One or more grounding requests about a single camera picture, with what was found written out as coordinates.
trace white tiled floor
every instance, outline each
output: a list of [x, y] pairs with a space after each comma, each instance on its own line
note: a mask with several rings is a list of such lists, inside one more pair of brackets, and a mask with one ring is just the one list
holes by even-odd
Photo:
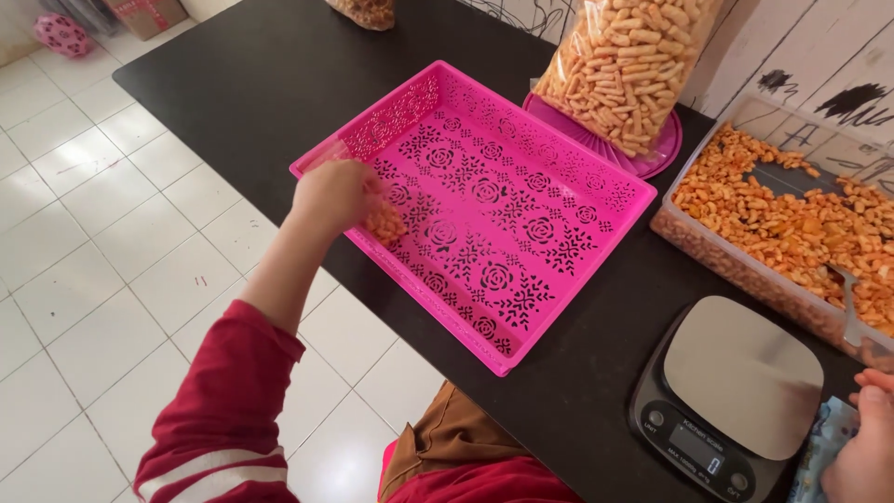
[[[111, 78], [193, 25], [0, 68], [0, 501], [136, 501], [152, 422], [276, 232]], [[322, 269], [302, 316], [289, 484], [374, 501], [443, 378]]]

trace scale button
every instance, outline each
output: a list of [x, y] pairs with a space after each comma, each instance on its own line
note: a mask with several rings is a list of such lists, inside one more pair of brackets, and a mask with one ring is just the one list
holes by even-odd
[[654, 424], [655, 426], [661, 426], [662, 424], [664, 424], [664, 416], [658, 411], [652, 411], [651, 413], [649, 413], [649, 421], [651, 421], [652, 424]]
[[745, 490], [748, 488], [748, 479], [745, 478], [745, 475], [742, 473], [734, 473], [732, 477], [730, 477], [730, 482], [732, 482], [732, 487], [738, 490]]

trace kitchen scale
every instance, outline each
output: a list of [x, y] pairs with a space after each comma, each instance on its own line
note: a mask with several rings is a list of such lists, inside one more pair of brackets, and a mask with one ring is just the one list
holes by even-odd
[[782, 328], [705, 297], [674, 321], [637, 384], [630, 425], [724, 501], [764, 501], [810, 431], [822, 367]]

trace pink ball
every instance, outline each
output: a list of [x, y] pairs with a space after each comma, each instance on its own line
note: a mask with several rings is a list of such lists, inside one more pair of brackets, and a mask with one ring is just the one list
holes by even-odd
[[71, 18], [50, 13], [34, 21], [34, 35], [51, 51], [66, 57], [79, 57], [90, 52], [92, 41], [84, 29]]

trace child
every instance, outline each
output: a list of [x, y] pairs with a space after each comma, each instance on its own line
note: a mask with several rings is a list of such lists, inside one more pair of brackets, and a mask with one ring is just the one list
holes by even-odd
[[[156, 444], [133, 484], [144, 501], [297, 501], [286, 488], [274, 420], [304, 351], [295, 337], [299, 317], [329, 245], [367, 216], [381, 190], [375, 172], [356, 161], [304, 175], [256, 272], [208, 330], [177, 396], [156, 420]], [[857, 382], [864, 386], [855, 398], [862, 429], [822, 485], [832, 503], [894, 501], [894, 378], [865, 371]], [[401, 434], [380, 491], [382, 503], [580, 501], [446, 382], [419, 423]]]

